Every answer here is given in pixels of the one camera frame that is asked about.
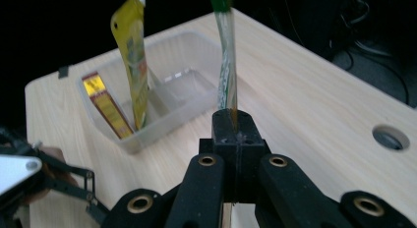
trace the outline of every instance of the yellow snack package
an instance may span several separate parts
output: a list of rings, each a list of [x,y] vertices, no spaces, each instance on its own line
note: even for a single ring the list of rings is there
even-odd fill
[[[111,31],[122,55],[129,80],[136,130],[145,125],[148,104],[144,8],[144,1],[127,0],[111,18]]]

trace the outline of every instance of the translucent plastic tray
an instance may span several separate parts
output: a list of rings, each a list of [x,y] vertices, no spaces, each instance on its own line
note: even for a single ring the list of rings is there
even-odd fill
[[[146,43],[146,55],[149,66],[147,122],[128,138],[117,138],[89,100],[82,77],[77,83],[91,122],[128,153],[153,143],[216,104],[221,66],[219,45],[197,32],[183,31]],[[95,71],[133,127],[132,101],[122,59],[96,67],[91,73]]]

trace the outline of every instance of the green handle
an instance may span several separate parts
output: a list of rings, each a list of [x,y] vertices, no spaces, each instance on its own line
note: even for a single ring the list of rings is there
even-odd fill
[[[232,0],[211,0],[212,8],[217,13],[227,13],[232,7]]]

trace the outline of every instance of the light wood tabletop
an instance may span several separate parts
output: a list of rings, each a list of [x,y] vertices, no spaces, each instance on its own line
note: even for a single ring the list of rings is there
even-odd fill
[[[291,157],[328,197],[339,200],[346,192],[366,191],[417,224],[417,112],[239,11],[233,13],[238,106],[252,115],[271,151]],[[220,44],[214,14],[149,36],[145,43],[182,30]],[[215,111],[135,154],[126,153],[91,123],[76,85],[80,76],[119,56],[113,50],[70,66],[66,78],[52,73],[26,87],[28,140],[59,146],[68,164],[93,170],[96,196],[109,208],[134,189],[164,194],[181,183],[199,139],[210,138]],[[397,136],[405,149],[380,145],[375,129]],[[86,205],[50,192],[30,206],[31,228],[98,227]],[[252,206],[233,208],[233,227],[255,224]]]

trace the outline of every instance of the white object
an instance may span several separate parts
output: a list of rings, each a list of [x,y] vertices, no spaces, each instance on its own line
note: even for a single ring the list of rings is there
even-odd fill
[[[0,196],[34,175],[42,167],[37,157],[0,155]]]
[[[146,125],[119,140],[78,87],[91,122],[106,137],[129,153],[134,153],[216,105],[221,67],[221,48],[194,31],[182,31],[154,43],[146,43],[149,66],[149,101]],[[98,71],[107,90],[118,102],[128,122],[134,126],[125,66],[119,57],[90,72]]]

